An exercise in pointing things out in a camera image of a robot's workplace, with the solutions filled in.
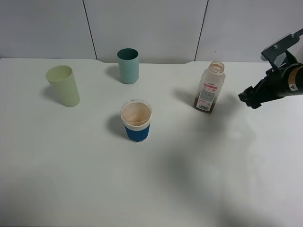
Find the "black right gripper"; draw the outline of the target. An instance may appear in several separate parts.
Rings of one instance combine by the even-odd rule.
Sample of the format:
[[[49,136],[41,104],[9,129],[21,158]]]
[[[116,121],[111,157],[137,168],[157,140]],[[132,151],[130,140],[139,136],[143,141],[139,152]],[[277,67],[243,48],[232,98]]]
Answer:
[[[238,94],[239,99],[248,107],[257,109],[261,103],[303,94],[303,64],[289,51],[285,54],[279,68],[267,71],[266,77],[255,87],[250,86]]]

